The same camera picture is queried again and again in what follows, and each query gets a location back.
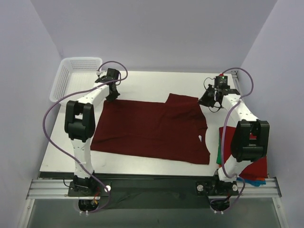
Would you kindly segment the dark red t shirt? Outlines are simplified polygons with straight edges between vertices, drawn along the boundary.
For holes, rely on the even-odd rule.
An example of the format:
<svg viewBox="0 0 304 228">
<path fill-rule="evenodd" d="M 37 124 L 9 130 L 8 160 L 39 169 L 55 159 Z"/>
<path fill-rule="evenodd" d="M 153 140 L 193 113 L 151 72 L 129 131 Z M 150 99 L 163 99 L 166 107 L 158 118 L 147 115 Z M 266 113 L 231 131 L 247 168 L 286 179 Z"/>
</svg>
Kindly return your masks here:
<svg viewBox="0 0 304 228">
<path fill-rule="evenodd" d="M 196 97 L 105 101 L 91 150 L 208 165 L 207 128 Z"/>
</svg>

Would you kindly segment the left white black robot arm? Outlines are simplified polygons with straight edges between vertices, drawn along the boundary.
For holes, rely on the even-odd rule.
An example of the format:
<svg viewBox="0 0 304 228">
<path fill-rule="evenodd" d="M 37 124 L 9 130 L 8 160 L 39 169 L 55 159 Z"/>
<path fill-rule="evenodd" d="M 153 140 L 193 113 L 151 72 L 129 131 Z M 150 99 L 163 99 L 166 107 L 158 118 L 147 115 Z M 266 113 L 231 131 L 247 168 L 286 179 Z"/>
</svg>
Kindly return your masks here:
<svg viewBox="0 0 304 228">
<path fill-rule="evenodd" d="M 66 104 L 64 130 L 71 140 L 75 161 L 73 185 L 84 195 L 92 195 L 97 188 L 97 181 L 91 176 L 94 168 L 91 162 L 91 138 L 95 133 L 95 107 L 104 99 L 115 100 L 120 94 L 116 81 L 121 78 L 118 70 L 109 68 L 104 76 L 97 73 L 93 91 Z"/>
</svg>

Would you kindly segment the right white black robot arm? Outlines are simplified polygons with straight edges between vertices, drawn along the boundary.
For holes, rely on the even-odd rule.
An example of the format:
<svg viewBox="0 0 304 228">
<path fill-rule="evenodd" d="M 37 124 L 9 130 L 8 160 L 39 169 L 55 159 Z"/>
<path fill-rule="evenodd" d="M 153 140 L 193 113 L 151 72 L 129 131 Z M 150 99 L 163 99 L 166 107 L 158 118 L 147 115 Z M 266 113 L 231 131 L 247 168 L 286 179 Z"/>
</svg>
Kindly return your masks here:
<svg viewBox="0 0 304 228">
<path fill-rule="evenodd" d="M 218 178 L 210 182 L 211 190 L 221 194 L 228 187 L 227 182 L 234 182 L 241 172 L 252 163 L 266 157 L 270 125 L 268 121 L 258 119 L 246 106 L 239 91 L 230 88 L 228 77 L 220 74 L 214 78 L 214 84 L 208 85 L 198 103 L 214 108 L 215 103 L 227 110 L 221 136 L 221 168 Z M 237 124 L 230 144 L 231 155 L 225 161 L 225 136 L 229 118 Z"/>
</svg>

